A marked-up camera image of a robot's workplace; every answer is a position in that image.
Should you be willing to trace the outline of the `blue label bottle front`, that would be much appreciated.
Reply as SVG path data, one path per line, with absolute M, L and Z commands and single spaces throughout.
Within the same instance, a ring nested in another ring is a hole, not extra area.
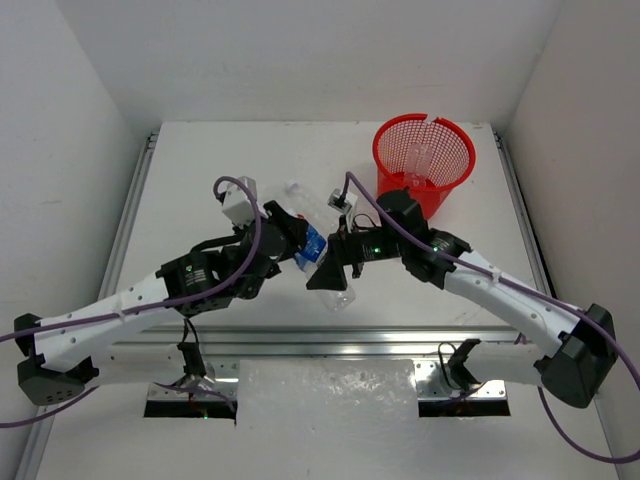
M 306 230 L 306 243 L 294 254 L 297 267 L 305 274 L 306 288 L 317 294 L 332 313 L 346 309 L 356 294 L 346 280 L 334 248 L 334 242 L 314 223 Z

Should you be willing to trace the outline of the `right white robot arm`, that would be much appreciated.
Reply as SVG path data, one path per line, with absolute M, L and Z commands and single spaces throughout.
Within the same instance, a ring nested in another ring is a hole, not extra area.
M 377 203 L 385 213 L 380 226 L 358 230 L 340 225 L 307 289 L 344 291 L 346 266 L 359 277 L 368 262 L 398 258 L 414 278 L 475 303 L 529 341 L 497 345 L 464 340 L 440 364 L 446 392 L 503 380 L 543 387 L 575 408 L 591 403 L 618 358 L 597 331 L 614 332 L 609 311 L 593 304 L 581 319 L 571 305 L 545 302 L 537 291 L 491 266 L 467 242 L 429 227 L 419 203 L 405 190 L 389 191 Z

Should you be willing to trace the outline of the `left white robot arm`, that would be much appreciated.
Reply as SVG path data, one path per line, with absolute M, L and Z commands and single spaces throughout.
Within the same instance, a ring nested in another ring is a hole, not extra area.
M 303 251 L 307 230 L 303 217 L 270 201 L 261 219 L 163 264 L 124 291 L 66 315 L 16 318 L 14 339 L 24 356 L 17 366 L 19 388 L 37 406 L 108 384 L 150 381 L 194 390 L 211 373 L 198 340 L 133 350 L 118 343 L 164 323 L 226 309 L 236 299 L 254 299 L 279 274 L 281 262 Z

